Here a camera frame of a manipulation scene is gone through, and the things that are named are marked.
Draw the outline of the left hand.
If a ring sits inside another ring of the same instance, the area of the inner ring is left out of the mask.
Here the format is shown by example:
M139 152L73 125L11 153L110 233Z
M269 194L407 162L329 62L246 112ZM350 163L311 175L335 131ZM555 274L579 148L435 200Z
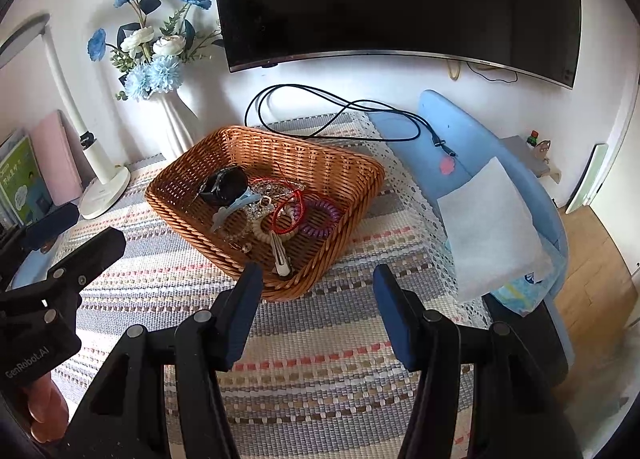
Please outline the left hand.
M34 440L40 444L47 444L62 439L70 413L50 372L25 387L24 392L27 395L29 413L34 419L30 426Z

